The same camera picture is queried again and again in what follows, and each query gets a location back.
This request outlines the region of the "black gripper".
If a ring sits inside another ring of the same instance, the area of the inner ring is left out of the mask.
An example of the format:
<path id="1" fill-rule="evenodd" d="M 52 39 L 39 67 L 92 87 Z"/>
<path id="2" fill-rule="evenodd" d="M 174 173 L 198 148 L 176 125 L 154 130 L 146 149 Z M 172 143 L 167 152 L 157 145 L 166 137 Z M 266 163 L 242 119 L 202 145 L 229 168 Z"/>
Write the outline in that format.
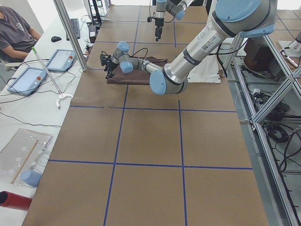
<path id="1" fill-rule="evenodd" d="M 155 17 L 155 41 L 158 41 L 159 39 L 161 39 L 161 34 L 163 31 L 163 26 L 164 26 L 164 17 Z"/>
<path id="2" fill-rule="evenodd" d="M 114 76 L 114 70 L 115 70 L 115 63 L 112 62 L 110 59 L 110 62 L 105 66 L 105 71 L 107 72 L 106 79 L 112 78 Z"/>

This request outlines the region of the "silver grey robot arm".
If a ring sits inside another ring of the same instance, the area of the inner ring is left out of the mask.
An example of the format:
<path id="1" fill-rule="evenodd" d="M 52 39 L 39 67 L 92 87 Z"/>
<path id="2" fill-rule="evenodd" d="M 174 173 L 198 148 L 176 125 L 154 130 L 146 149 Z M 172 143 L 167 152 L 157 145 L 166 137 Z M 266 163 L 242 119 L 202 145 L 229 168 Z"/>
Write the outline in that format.
<path id="1" fill-rule="evenodd" d="M 181 20 L 185 15 L 186 9 L 192 2 L 194 1 L 181 0 L 176 5 L 170 0 L 156 1 L 156 10 L 153 12 L 153 15 L 148 18 L 149 22 L 151 22 L 152 19 L 155 20 L 155 41 L 159 41 L 161 39 L 166 12 L 171 14 L 177 20 Z"/>
<path id="2" fill-rule="evenodd" d="M 128 43 L 118 43 L 112 55 L 101 53 L 101 65 L 107 78 L 120 67 L 122 72 L 141 70 L 150 75 L 150 88 L 157 95 L 179 94 L 187 88 L 189 72 L 226 38 L 240 34 L 242 38 L 272 33 L 276 26 L 276 0 L 219 0 L 211 21 L 171 62 L 163 67 L 148 60 L 132 58 Z"/>

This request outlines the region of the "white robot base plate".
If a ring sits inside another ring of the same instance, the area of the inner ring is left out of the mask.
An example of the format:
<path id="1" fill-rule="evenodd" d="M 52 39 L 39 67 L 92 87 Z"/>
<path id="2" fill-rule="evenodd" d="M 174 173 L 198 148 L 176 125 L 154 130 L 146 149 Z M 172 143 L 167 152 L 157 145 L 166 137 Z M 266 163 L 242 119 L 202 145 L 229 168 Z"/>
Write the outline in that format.
<path id="1" fill-rule="evenodd" d="M 219 67 L 216 56 L 207 56 L 188 74 L 190 83 L 220 83 Z"/>

